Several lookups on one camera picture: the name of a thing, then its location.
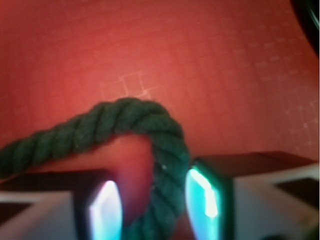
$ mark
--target green rope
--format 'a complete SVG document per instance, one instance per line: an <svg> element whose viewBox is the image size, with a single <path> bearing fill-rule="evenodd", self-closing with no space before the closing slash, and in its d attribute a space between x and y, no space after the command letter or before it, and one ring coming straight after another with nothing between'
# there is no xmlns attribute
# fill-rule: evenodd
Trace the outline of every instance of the green rope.
<svg viewBox="0 0 320 240"><path fill-rule="evenodd" d="M151 139L153 183L145 212L124 227L124 240L165 240L184 210L184 184L189 152L181 126L156 102L122 98L102 102L88 113L49 130L18 139L0 150L0 178L20 174L31 165L82 153L113 134L132 131Z"/></svg>

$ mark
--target glowing light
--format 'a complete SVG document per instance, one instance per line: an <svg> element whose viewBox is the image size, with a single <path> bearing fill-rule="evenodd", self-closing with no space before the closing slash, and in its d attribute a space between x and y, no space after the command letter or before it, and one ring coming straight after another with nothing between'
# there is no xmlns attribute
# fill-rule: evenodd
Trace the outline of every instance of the glowing light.
<svg viewBox="0 0 320 240"><path fill-rule="evenodd" d="M122 206L117 185L107 181L89 207L91 238L119 240L122 229Z"/></svg>
<svg viewBox="0 0 320 240"><path fill-rule="evenodd" d="M195 169L190 170L190 175L204 189L205 215L210 218L216 217L218 215L216 193L212 189L210 182Z"/></svg>
<svg viewBox="0 0 320 240"><path fill-rule="evenodd" d="M197 168L190 169L187 173L185 201L195 238L197 240L221 239L219 191Z"/></svg>

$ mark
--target red surface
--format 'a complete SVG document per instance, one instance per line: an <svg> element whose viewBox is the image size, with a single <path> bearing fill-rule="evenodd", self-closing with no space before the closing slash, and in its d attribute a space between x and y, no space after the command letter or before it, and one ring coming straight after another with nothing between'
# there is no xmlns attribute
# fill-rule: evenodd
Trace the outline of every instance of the red surface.
<svg viewBox="0 0 320 240"><path fill-rule="evenodd" d="M135 96L169 109L192 156L319 160L319 59L289 0L0 0L0 48L0 147ZM40 170L115 171L130 220L151 158L127 136Z"/></svg>

